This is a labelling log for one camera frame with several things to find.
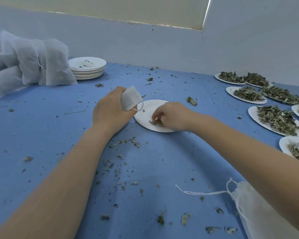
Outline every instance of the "blue table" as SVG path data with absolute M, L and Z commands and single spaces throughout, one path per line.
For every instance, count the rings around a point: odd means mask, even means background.
M 145 78 L 150 77 L 154 80 L 146 85 L 149 82 Z M 94 86 L 97 83 L 104 87 L 97 88 Z M 209 75 L 108 63 L 106 72 L 97 79 L 73 86 L 33 85 L 0 99 L 0 224 L 70 151 L 90 126 L 95 103 L 118 85 L 127 88 L 134 85 L 142 95 L 146 94 L 144 100 L 179 101 L 279 149 L 282 136 L 249 117 L 247 109 L 253 104 L 230 96 L 225 88 L 231 84 Z M 299 87 L 280 86 L 299 94 Z M 187 96 L 197 98 L 198 106 L 187 103 Z M 271 99 L 267 104 L 291 108 Z M 76 238 L 246 238 L 228 194 L 205 196 L 201 201 L 200 196 L 186 195 L 175 187 L 178 184 L 183 190 L 209 193 L 224 190 L 229 178 L 244 180 L 214 149 L 192 133 L 153 132 L 136 124 L 134 119 L 109 144 L 132 136 L 140 148 L 131 142 L 105 148 Z M 34 159 L 25 163 L 25 156 Z M 110 172 L 102 164 L 107 159 L 115 162 Z M 134 181 L 139 185 L 130 185 Z M 127 182 L 125 191 L 117 185 L 119 182 Z M 216 213 L 216 206 L 224 214 Z M 166 214 L 162 226 L 156 219 L 163 210 Z M 186 212 L 191 218 L 183 226 L 180 220 Z M 101 221 L 101 214 L 109 214 L 110 220 Z M 234 227 L 238 232 L 228 235 L 217 230 L 209 235 L 205 231 L 207 226 Z

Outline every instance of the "small white pouch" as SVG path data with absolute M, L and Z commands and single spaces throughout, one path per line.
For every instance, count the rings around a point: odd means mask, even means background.
M 122 93 L 121 96 L 121 106 L 123 111 L 129 111 L 131 109 L 140 111 L 143 109 L 144 102 L 142 103 L 142 107 L 137 110 L 133 107 L 139 104 L 140 102 L 143 102 L 142 96 L 137 92 L 134 86 L 131 86 L 126 91 Z

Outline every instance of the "hand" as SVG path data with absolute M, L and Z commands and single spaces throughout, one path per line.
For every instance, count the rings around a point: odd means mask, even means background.
M 132 119 L 137 111 L 125 112 L 121 107 L 121 96 L 125 90 L 118 86 L 100 99 L 93 110 L 92 127 L 104 128 L 113 136 Z
M 179 102 L 166 102 L 156 109 L 152 119 L 160 119 L 165 127 L 173 131 L 188 131 L 194 113 Z

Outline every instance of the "white string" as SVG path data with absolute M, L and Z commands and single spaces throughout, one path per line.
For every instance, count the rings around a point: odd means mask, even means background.
M 132 108 L 132 110 L 135 110 L 135 111 L 139 112 L 139 111 L 141 111 L 143 109 L 143 106 L 144 106 L 144 101 L 143 101 L 143 98 L 142 98 L 142 107 L 139 110 L 137 110 L 135 108 Z
M 232 178 L 230 178 L 227 183 L 226 183 L 226 189 L 227 190 L 223 190 L 223 191 L 217 191 L 217 192 L 211 192 L 211 193 L 200 193 L 200 192 L 191 192 L 191 191 L 183 191 L 178 185 L 175 185 L 180 191 L 182 191 L 185 194 L 188 195 L 216 195 L 216 194 L 223 194 L 223 193 L 228 193 L 231 198 L 233 199 L 233 201 L 235 202 L 236 208 L 238 210 L 238 213 L 246 220 L 246 221 L 250 221 L 241 211 L 240 207 L 239 207 L 239 199 L 241 198 L 242 195 L 244 194 L 240 194 L 237 198 L 229 191 L 228 189 L 228 184 L 230 182 L 234 182 L 236 185 L 238 184 L 236 181 L 234 181 Z

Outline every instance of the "person's right arm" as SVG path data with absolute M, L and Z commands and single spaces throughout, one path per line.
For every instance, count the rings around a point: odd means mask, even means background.
M 205 140 L 299 230 L 299 160 L 178 102 L 157 108 L 155 118 L 174 131 L 193 132 Z

